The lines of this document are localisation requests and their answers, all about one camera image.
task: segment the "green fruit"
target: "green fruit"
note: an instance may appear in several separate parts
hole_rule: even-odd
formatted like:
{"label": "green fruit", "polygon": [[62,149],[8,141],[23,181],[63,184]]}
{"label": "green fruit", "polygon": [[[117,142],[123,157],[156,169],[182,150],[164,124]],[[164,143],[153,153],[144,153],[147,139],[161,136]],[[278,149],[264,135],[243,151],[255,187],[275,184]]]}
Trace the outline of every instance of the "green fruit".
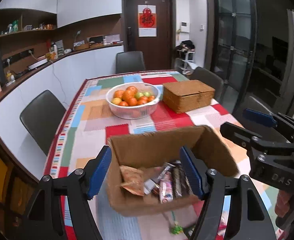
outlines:
{"label": "green fruit", "polygon": [[142,92],[137,92],[135,95],[134,95],[134,97],[137,99],[137,100],[139,100],[141,97],[143,97],[143,93]]}
{"label": "green fruit", "polygon": [[111,100],[111,102],[112,102],[114,105],[116,105],[116,106],[118,106],[119,103],[120,103],[121,101],[122,101],[122,100],[121,100],[120,98],[113,98],[113,99]]}
{"label": "green fruit", "polygon": [[145,92],[145,93],[144,93],[144,96],[145,96],[145,97],[150,97],[150,96],[151,96],[151,93],[150,93],[150,92]]}

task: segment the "table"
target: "table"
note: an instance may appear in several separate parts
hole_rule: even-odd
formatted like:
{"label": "table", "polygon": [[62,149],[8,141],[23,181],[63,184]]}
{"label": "table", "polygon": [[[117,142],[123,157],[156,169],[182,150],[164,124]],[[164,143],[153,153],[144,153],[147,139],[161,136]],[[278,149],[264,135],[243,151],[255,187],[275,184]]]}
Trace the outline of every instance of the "table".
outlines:
{"label": "table", "polygon": [[[216,100],[212,99],[210,106],[184,114],[176,114],[160,101],[151,116],[137,120],[125,120],[114,116],[105,100],[107,91],[119,84],[146,82],[156,85],[162,93],[163,83],[185,80],[188,79],[176,71],[129,73],[85,80],[55,135],[44,174],[60,178],[68,176],[77,168],[83,168],[88,160],[97,156],[107,139],[113,135],[170,130],[190,125],[208,125],[214,128],[229,147],[240,171],[238,177],[241,174],[248,175],[250,164],[246,150],[223,138],[219,132],[219,127],[224,122],[240,124]],[[274,223],[277,189],[258,181],[253,182]],[[225,212],[229,210],[229,202],[230,197],[226,196],[223,208]],[[184,234],[174,236],[169,233],[169,223],[172,223],[170,212],[142,217],[123,217],[116,213],[109,206],[105,183],[99,194],[89,201],[89,205],[104,240],[186,239]],[[76,240],[67,197],[62,197],[62,206],[68,239]],[[189,226],[197,221],[201,208],[202,202],[199,202],[176,210],[176,219],[181,226]]]}

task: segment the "cardboard box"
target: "cardboard box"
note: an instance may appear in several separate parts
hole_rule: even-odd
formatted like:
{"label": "cardboard box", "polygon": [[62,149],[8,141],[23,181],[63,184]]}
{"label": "cardboard box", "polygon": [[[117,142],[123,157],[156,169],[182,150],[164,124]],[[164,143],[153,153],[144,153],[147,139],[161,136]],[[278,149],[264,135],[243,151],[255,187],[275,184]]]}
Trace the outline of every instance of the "cardboard box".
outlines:
{"label": "cardboard box", "polygon": [[133,195],[119,185],[122,177],[119,166],[151,168],[164,162],[179,160],[180,147],[187,145],[208,168],[224,176],[235,176],[237,165],[226,145],[208,126],[190,126],[170,131],[113,136],[108,139],[112,150],[107,175],[107,194],[111,207],[123,216],[142,216],[163,213],[198,201],[195,195],[160,203],[153,194]]}
{"label": "cardboard box", "polygon": [[164,83],[163,101],[176,113],[209,106],[215,89],[199,80]]}

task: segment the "open cardboard box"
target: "open cardboard box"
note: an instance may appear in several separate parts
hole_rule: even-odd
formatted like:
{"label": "open cardboard box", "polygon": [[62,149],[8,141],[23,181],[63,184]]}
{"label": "open cardboard box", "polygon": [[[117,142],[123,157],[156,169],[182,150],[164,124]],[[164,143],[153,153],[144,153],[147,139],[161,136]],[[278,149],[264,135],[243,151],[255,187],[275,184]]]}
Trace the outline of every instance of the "open cardboard box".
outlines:
{"label": "open cardboard box", "polygon": [[226,145],[208,126],[190,126],[170,131],[113,136],[108,139],[112,150],[111,165],[107,177],[107,194],[110,206],[123,216],[142,216],[163,213],[188,206],[198,201],[195,195],[174,198],[160,203],[153,194],[133,195],[120,187],[122,176],[119,166],[151,168],[164,162],[179,160],[180,147],[191,148],[196,158],[208,168],[216,169],[224,176],[238,173],[237,165]]}

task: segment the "thermostat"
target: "thermostat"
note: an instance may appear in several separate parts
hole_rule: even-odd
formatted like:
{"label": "thermostat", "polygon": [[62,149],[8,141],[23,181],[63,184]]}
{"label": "thermostat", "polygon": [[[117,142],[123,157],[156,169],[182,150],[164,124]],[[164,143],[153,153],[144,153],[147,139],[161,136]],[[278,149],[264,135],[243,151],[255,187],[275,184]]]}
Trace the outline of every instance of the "thermostat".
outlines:
{"label": "thermostat", "polygon": [[189,23],[187,23],[187,22],[181,22],[181,24],[180,24],[180,30],[183,33],[188,33],[189,32]]}

